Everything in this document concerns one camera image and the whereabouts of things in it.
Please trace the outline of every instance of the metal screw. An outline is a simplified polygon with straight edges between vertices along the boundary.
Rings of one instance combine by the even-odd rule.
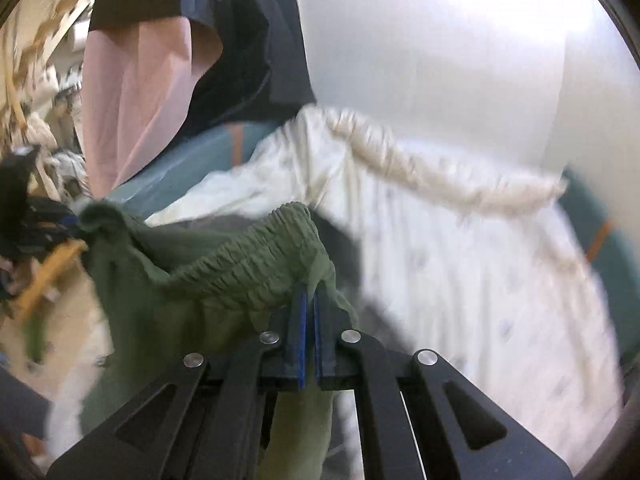
[[[273,345],[280,341],[280,335],[277,332],[262,332],[260,334],[260,342],[264,345]]]
[[[362,338],[357,330],[345,330],[340,337],[345,343],[357,343]]]
[[[185,355],[182,362],[187,368],[197,368],[204,362],[204,357],[202,357],[202,354],[194,352],[193,354]]]
[[[422,350],[418,354],[418,361],[423,365],[433,366],[438,362],[438,355],[436,352],[432,352],[431,350]]]

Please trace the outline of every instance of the blue fabric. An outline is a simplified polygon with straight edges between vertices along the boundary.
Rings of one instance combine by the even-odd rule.
[[[567,212],[578,241],[587,252],[607,219],[607,210],[575,171],[562,176],[569,187],[558,201]],[[605,238],[591,263],[599,273],[609,301],[609,315],[618,337],[620,363],[625,367],[640,352],[640,273],[622,232],[613,230]]]
[[[242,124],[242,162],[249,160],[258,142],[280,123]],[[232,167],[233,140],[225,124],[162,152],[144,170],[106,197],[125,211],[148,218],[183,196],[211,171]]]

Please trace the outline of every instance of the orange strap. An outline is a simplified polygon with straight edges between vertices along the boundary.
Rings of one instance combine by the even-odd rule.
[[[612,229],[613,229],[613,225],[608,220],[605,220],[602,223],[602,225],[596,232],[595,236],[593,237],[593,242],[591,242],[591,245],[587,250],[586,256],[589,262],[592,262],[593,260],[596,259],[596,256],[598,256],[598,253],[602,248],[602,244],[604,243],[604,240],[606,240],[607,236],[609,236]]]
[[[233,149],[231,153],[231,166],[240,166],[242,164],[242,123],[232,123],[226,126],[231,134]]]

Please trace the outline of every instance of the white fabric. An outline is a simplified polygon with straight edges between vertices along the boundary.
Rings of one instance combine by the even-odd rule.
[[[308,106],[148,223],[315,207],[360,243],[364,295],[404,343],[435,349],[577,472],[617,419],[622,382],[561,192],[557,176],[409,155],[353,112]],[[357,464],[353,397],[339,409]]]

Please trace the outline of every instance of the green garment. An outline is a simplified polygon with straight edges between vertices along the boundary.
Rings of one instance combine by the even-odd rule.
[[[267,327],[295,283],[309,294],[324,282],[340,306],[335,269],[309,210],[289,203],[241,232],[151,228],[108,203],[89,206],[79,225],[84,266],[109,320],[114,353],[84,402],[90,431],[185,354],[213,355]],[[328,449],[332,393],[315,381],[279,394],[260,480],[320,477]]]

